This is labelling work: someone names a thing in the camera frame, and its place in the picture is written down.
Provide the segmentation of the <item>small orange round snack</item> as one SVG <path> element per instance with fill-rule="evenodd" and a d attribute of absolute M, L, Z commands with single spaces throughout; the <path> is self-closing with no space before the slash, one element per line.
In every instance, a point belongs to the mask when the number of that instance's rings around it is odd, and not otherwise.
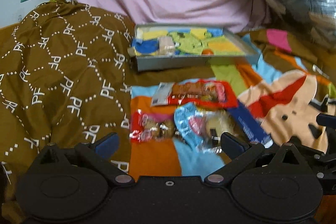
<path fill-rule="evenodd" d="M 202 55 L 213 55 L 214 52 L 211 49 L 204 49 Z"/>

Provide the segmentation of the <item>pale rice cracker bar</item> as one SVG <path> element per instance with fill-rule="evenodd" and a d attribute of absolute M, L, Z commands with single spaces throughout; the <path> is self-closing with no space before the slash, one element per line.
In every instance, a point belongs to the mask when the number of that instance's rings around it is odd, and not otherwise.
<path fill-rule="evenodd" d="M 171 56 L 175 53 L 175 43 L 171 36 L 161 36 L 158 38 L 158 54 L 161 56 Z"/>

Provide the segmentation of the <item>blue pastry snack packet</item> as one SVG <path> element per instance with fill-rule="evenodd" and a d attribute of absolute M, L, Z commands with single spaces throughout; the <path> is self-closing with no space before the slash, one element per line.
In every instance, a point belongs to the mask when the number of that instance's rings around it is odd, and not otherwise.
<path fill-rule="evenodd" d="M 187 103 L 175 110 L 174 123 L 185 143 L 201 153 L 221 153 L 221 135 L 224 132 L 241 141 L 247 140 L 238 123 L 225 110 L 210 111 Z"/>

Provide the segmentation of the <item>red cookie snack packet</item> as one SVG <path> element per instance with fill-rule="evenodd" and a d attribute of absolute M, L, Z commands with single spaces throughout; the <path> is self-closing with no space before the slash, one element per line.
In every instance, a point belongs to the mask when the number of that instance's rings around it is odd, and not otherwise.
<path fill-rule="evenodd" d="M 176 131 L 172 114 L 146 113 L 138 109 L 131 116 L 129 139 L 134 143 L 171 139 Z"/>

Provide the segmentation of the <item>colourful cartoon blanket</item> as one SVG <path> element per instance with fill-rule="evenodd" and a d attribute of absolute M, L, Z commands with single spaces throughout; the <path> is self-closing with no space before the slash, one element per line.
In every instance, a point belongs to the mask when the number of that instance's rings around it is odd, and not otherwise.
<path fill-rule="evenodd" d="M 319 126 L 319 113 L 335 114 L 335 53 L 301 35 L 268 29 L 244 40 L 260 50 L 255 65 L 214 66 L 276 144 L 296 136 L 306 146 L 335 153 L 335 130 Z M 224 153 L 201 153 L 178 139 L 131 146 L 129 174 L 205 177 L 229 163 Z"/>

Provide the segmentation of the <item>red dried meat snack packet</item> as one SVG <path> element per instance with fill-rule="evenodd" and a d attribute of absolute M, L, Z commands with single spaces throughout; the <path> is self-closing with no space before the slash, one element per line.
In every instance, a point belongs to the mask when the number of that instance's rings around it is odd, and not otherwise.
<path fill-rule="evenodd" d="M 229 83 L 217 80 L 160 83 L 151 98 L 151 106 L 185 105 L 194 103 L 206 109 L 238 107 L 238 100 Z"/>

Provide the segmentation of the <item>brown PF patterned duvet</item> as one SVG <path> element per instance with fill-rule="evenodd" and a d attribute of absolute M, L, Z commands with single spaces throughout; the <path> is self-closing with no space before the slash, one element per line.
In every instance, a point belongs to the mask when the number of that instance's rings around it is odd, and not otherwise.
<path fill-rule="evenodd" d="M 137 74 L 127 54 L 134 27 L 125 15 L 53 0 L 1 29 L 1 223 L 24 221 L 17 183 L 48 143 L 71 148 L 116 132 L 111 162 L 126 171 L 131 87 L 214 76 L 210 67 Z"/>

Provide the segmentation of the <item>grey tray with cartoon drawing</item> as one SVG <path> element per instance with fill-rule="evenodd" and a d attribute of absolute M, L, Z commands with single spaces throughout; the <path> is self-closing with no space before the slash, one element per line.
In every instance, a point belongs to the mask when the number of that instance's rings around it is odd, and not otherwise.
<path fill-rule="evenodd" d="M 158 54 L 158 38 L 161 36 L 173 38 L 173 55 Z M 214 54 L 202 55 L 204 49 L 211 49 Z M 253 43 L 224 27 L 204 24 L 136 25 L 127 52 L 139 72 L 203 65 L 257 64 L 260 58 L 260 52 Z"/>

